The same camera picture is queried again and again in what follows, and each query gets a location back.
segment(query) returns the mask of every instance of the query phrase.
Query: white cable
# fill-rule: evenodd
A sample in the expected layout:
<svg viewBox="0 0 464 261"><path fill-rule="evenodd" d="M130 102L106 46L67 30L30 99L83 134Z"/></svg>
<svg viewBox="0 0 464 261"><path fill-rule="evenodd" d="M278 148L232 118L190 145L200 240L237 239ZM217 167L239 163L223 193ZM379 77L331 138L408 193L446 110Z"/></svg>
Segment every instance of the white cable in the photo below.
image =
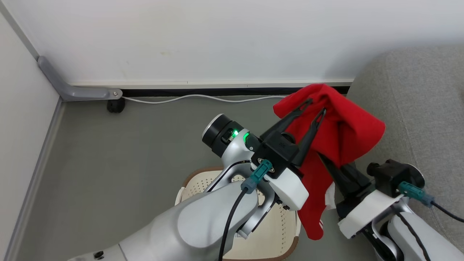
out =
<svg viewBox="0 0 464 261"><path fill-rule="evenodd" d="M202 94L189 94L185 96L180 96L171 100L167 101L160 101L160 102L149 102L149 101L142 101L142 100L137 100L129 97L124 97L124 99L129 100L129 101L134 101L134 102L139 102L139 103L146 103L146 104L163 104L163 103L168 103L168 102L173 102L177 101L183 98L189 98L189 97L202 97L202 98L209 98L221 102L228 102L228 103L242 103L242 102L251 102L251 101L258 101L258 100L264 100L264 99L271 99L271 98L285 98L286 96L264 96L264 97L259 97L259 98L253 98L253 99L246 99L246 100L225 100L213 96L208 96L208 95L202 95Z"/></svg>

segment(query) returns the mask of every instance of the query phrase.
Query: black cable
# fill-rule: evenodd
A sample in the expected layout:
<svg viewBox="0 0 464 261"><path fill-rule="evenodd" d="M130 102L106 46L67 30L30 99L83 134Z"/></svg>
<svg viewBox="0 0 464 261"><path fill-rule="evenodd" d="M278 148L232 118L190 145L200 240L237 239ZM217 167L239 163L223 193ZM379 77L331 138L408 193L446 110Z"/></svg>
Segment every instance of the black cable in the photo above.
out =
<svg viewBox="0 0 464 261"><path fill-rule="evenodd" d="M425 260L426 261L431 261L430 257L429 257L429 254L427 253L427 249L425 248L424 244L420 240L419 236L416 234L416 231L414 231L414 229L408 223L406 218L403 217L403 215L398 210L396 210L393 206L390 206L390 207L393 209L395 214L401 219L401 221L407 226L407 229L409 230L409 232L411 232L411 234L416 238L416 241L419 244L420 249L422 249L422 252L424 253Z"/></svg>
<svg viewBox="0 0 464 261"><path fill-rule="evenodd" d="M244 188L238 198L236 199L234 205L232 206L231 212L229 213L229 217L227 218L226 226L224 227L224 233L222 234L222 241L221 241L221 247L219 248L219 259L218 261L222 261L222 257L224 256L224 248L226 247L226 239L227 239L227 232L229 232L229 227L231 226L232 222L232 217L233 214L235 213L235 210L238 207L238 204L242 200L243 196L245 196L246 192L248 191L248 188Z"/></svg>
<svg viewBox="0 0 464 261"><path fill-rule="evenodd" d="M447 214L448 216L456 219L457 221L459 222L463 222L464 223L464 218L460 218L458 217L457 215L451 213L450 211L444 209L442 206L438 205L435 201L431 201L430 204L434 205L435 207L437 207L439 210L443 211L443 213Z"/></svg>

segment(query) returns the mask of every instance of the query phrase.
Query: metal bracket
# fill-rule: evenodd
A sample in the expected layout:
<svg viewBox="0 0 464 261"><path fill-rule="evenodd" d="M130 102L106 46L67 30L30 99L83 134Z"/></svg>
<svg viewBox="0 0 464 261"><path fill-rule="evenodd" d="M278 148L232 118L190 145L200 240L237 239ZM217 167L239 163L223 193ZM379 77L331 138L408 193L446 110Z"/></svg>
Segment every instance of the metal bracket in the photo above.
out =
<svg viewBox="0 0 464 261"><path fill-rule="evenodd" d="M44 56L39 57L37 64L64 101L117 100L122 97L119 89L83 88L67 84Z"/></svg>

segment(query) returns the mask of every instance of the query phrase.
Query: robotic arm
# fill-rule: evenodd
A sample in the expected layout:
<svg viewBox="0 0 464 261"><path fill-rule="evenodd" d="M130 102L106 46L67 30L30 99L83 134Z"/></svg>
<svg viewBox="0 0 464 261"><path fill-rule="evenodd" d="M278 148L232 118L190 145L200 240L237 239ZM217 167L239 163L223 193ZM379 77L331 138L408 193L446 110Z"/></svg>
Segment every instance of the robotic arm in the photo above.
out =
<svg viewBox="0 0 464 261"><path fill-rule="evenodd" d="M206 127L202 141L221 157L224 169L204 193L168 209L119 244L69 261L215 261L231 209L243 187L250 187L250 184L252 189L241 195L243 198L238 201L226 230L224 253L232 248L235 232L247 238L274 204L295 211L301 209L309 194L301 183L298 167L303 163L326 110L322 109L316 116L298 145L293 136L284 131L311 103L310 99L305 101L260 137L227 116L218 115ZM347 238L363 234L383 261L425 260L416 240L405 230L404 222L397 216L391 218L392 213L403 213L414 230L420 231L418 234L424 238L431 255L440 256L439 260L464 260L457 248L409 209L407 198L397 190L402 181L424 186L424 179L416 168L394 161L373 165L368 169L375 179L373 183L350 165L337 168L323 155L320 157L343 194L344 200L337 205L337 212L341 218L340 230ZM270 162L272 168L263 173L263 182L251 181L263 162ZM232 182L237 175L246 180ZM255 187L265 197L260 206ZM377 224L387 217L390 219L378 229Z"/></svg>

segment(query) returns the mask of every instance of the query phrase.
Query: gray floor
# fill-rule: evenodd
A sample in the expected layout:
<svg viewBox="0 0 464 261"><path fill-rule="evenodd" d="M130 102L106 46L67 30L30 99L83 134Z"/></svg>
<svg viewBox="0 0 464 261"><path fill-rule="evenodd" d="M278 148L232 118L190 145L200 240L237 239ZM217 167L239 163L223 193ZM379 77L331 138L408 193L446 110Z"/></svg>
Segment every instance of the gray floor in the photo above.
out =
<svg viewBox="0 0 464 261"><path fill-rule="evenodd" d="M201 142L214 116L225 113L260 134L277 121L276 102L127 102L121 114L108 113L103 101L67 103L18 260L64 261L118 243L173 206L190 173L221 165ZM312 241L302 230L287 260L375 260L362 236L342 236L335 211L322 220L324 237Z"/></svg>

